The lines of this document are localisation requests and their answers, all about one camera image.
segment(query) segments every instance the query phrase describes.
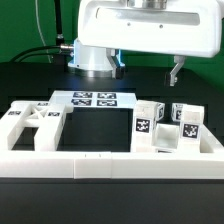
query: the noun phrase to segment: black surface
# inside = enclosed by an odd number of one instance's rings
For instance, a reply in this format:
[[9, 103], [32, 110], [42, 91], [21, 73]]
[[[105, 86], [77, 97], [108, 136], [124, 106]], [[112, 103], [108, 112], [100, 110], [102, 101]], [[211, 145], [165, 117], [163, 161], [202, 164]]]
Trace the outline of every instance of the black surface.
[[[128, 69], [122, 80], [87, 79], [65, 73], [60, 66], [2, 63], [0, 113], [3, 115], [14, 100], [48, 100], [54, 90], [135, 92], [138, 99], [166, 103], [164, 122], [170, 121], [173, 102], [205, 106], [205, 124], [223, 143], [223, 93], [189, 70], [179, 74], [176, 87], [164, 87], [166, 71], [165, 68], [133, 67]], [[119, 139], [118, 136], [123, 133], [125, 138], [121, 138], [123, 140], [119, 144], [122, 150], [127, 149], [130, 137], [126, 134], [130, 133], [130, 125], [127, 127], [125, 124], [130, 122], [130, 111], [101, 112], [107, 122], [110, 122], [110, 116], [112, 119], [123, 116], [122, 125], [118, 120], [111, 126], [112, 130], [120, 127], [119, 135], [116, 133], [111, 138], [101, 138], [102, 142], [97, 142], [99, 138], [91, 135], [100, 135], [92, 127], [95, 118], [97, 120], [100, 117], [96, 111], [76, 111], [68, 116], [67, 121], [78, 124], [80, 116], [86, 116], [87, 113], [94, 114], [90, 116], [90, 130], [85, 130], [89, 136], [88, 144], [95, 141], [99, 147], [113, 145], [114, 139]], [[78, 135], [76, 140], [80, 141], [79, 146], [83, 145], [86, 141], [78, 129], [71, 133], [73, 137], [74, 133]], [[210, 224], [224, 223], [223, 211], [223, 181], [0, 179], [0, 223], [4, 224]]]

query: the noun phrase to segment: green wall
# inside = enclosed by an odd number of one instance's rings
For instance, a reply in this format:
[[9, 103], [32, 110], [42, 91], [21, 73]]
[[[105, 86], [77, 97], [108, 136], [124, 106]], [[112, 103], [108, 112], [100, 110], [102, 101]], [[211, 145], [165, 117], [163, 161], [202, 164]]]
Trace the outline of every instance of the green wall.
[[[67, 43], [77, 36], [79, 0], [61, 0], [63, 34]], [[55, 44], [54, 1], [39, 0], [39, 16], [47, 45]], [[16, 54], [42, 46], [35, 17], [35, 0], [0, 1], [0, 62], [9, 61]], [[47, 62], [46, 57], [28, 61]], [[160, 54], [123, 52], [126, 65], [173, 66], [173, 57]], [[188, 57], [185, 68], [192, 69], [212, 85], [224, 91], [224, 35], [220, 53], [212, 59]]]

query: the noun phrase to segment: white foam block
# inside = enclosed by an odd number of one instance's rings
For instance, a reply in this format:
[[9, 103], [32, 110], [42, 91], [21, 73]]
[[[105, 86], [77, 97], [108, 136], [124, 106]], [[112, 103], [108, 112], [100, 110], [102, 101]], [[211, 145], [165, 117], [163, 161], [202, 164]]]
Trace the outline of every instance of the white foam block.
[[24, 130], [23, 121], [31, 113], [29, 104], [15, 104], [0, 120], [0, 150], [11, 150]]
[[65, 105], [52, 104], [34, 137], [35, 151], [56, 151], [66, 118]]
[[73, 107], [133, 109], [136, 96], [120, 92], [55, 91], [49, 102]]
[[0, 155], [0, 177], [73, 178], [74, 156], [34, 151], [9, 151]]
[[111, 178], [111, 153], [82, 153], [74, 160], [74, 178]]

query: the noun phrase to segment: white plastic piece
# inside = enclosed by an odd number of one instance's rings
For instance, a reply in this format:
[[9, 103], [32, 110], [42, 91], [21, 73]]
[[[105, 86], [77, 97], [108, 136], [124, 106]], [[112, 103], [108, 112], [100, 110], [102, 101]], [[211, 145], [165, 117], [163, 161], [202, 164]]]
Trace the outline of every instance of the white plastic piece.
[[200, 154], [0, 152], [0, 177], [224, 179], [224, 148], [204, 125], [201, 139]]
[[158, 153], [175, 152], [179, 139], [179, 126], [157, 124], [154, 147]]
[[153, 152], [158, 103], [138, 100], [132, 122], [131, 152]]
[[74, 178], [111, 178], [111, 152], [82, 153], [74, 161]]
[[0, 120], [0, 151], [11, 150], [23, 132], [23, 120], [31, 113], [31, 105], [16, 104]]
[[136, 104], [134, 93], [55, 91], [50, 103], [65, 104], [66, 107], [130, 108]]
[[172, 120], [175, 122], [180, 122], [183, 103], [172, 103]]
[[53, 104], [49, 107], [34, 136], [35, 151], [56, 151], [64, 127], [65, 105]]
[[156, 121], [160, 121], [164, 117], [165, 103], [158, 103]]
[[73, 178], [72, 153], [8, 151], [0, 154], [0, 177]]
[[201, 129], [204, 121], [204, 107], [183, 105], [180, 121], [178, 152], [200, 152]]
[[127, 0], [82, 0], [82, 44], [172, 55], [213, 57], [220, 50], [223, 1], [167, 1], [164, 10], [127, 7]]
[[113, 153], [112, 159], [114, 179], [224, 179], [220, 154]]
[[0, 120], [0, 150], [11, 150], [25, 127], [38, 128], [36, 151], [56, 151], [66, 114], [73, 107], [38, 101], [14, 101]]

